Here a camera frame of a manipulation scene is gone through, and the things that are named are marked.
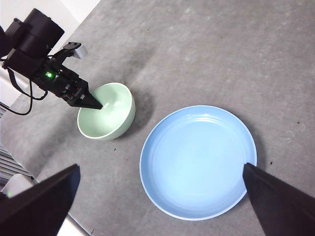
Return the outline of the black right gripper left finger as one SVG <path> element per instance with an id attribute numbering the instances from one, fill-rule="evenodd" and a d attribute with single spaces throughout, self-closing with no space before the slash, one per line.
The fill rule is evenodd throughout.
<path id="1" fill-rule="evenodd" d="M 73 164 L 13 197 L 0 195 L 2 236 L 56 236 L 80 183 Z"/>

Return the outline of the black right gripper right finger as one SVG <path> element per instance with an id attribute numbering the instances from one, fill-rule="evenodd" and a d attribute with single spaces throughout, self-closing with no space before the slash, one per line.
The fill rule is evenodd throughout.
<path id="1" fill-rule="evenodd" d="M 315 198 L 246 163 L 243 180 L 260 225 L 267 236 L 313 236 Z"/>

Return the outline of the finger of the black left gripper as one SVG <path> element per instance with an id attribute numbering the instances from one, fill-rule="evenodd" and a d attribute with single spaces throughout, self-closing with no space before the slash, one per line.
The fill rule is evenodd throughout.
<path id="1" fill-rule="evenodd" d="M 71 106 L 97 110 L 102 108 L 102 104 L 88 90 L 82 89 L 71 99 Z"/>

